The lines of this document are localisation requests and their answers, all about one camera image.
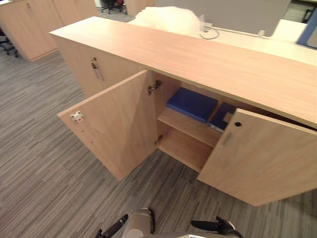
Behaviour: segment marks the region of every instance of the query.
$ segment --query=wall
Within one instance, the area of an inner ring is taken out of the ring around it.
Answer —
[[[156,6],[177,6],[205,15],[216,27],[271,36],[290,0],[156,0]]]

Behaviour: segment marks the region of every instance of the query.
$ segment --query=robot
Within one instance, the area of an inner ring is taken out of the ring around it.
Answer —
[[[133,213],[130,218],[125,214],[119,221],[114,223],[109,229],[103,232],[98,231],[96,238],[110,238],[113,236],[125,223],[122,238],[244,238],[233,224],[229,221],[216,217],[216,222],[196,221],[192,220],[191,225],[201,230],[213,231],[214,233],[162,233],[154,234],[155,232],[155,216],[154,212],[149,208],[139,209]]]

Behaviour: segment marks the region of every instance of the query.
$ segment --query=office chair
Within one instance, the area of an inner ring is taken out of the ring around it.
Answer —
[[[0,37],[3,37],[4,40],[0,41],[0,47],[2,47],[4,49],[4,51],[6,51],[6,54],[9,56],[11,55],[10,52],[12,50],[14,50],[14,55],[16,58],[19,57],[18,51],[15,49],[15,47],[12,45],[11,41],[9,40],[9,38],[4,34],[4,32],[1,30],[0,28]]]
[[[122,6],[123,6],[123,0],[102,0],[103,3],[107,4],[107,7],[104,7],[101,9],[101,12],[104,12],[105,9],[108,9],[108,14],[111,14],[111,10],[114,8],[119,9],[119,11],[122,11]]]

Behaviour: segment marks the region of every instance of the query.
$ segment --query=cabinet top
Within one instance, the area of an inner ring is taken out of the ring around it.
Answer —
[[[313,65],[99,17],[51,34],[317,128]]]

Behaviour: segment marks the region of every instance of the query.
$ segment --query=wooden cabinet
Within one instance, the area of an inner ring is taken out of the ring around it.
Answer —
[[[64,25],[69,25],[91,16],[98,16],[92,0],[52,0]]]
[[[141,71],[58,114],[117,179],[123,179],[155,150],[152,75]],[[69,116],[80,111],[83,123]]]
[[[136,16],[147,6],[155,6],[155,0],[125,0],[129,16]]]
[[[255,206],[317,187],[312,65],[98,17],[52,35],[90,96],[59,116],[116,178],[158,148]],[[224,133],[166,108],[180,87],[237,108]]]
[[[156,80],[162,85],[150,94]],[[255,206],[316,187],[315,131],[237,109],[222,134],[166,108],[181,84],[143,70],[59,117],[117,179],[159,148],[199,172],[200,181]],[[76,111],[82,122],[70,117]]]
[[[92,0],[20,0],[0,5],[0,27],[17,48],[30,61],[56,50],[49,32],[80,21],[98,12]]]
[[[49,30],[54,25],[61,27],[61,21],[51,12],[47,1],[24,0],[0,6],[1,28],[13,42],[21,55],[26,59],[34,59],[56,48]],[[52,25],[44,27],[39,21],[44,17],[50,19]]]
[[[144,67],[89,46],[56,38],[55,42],[86,96],[90,97]]]

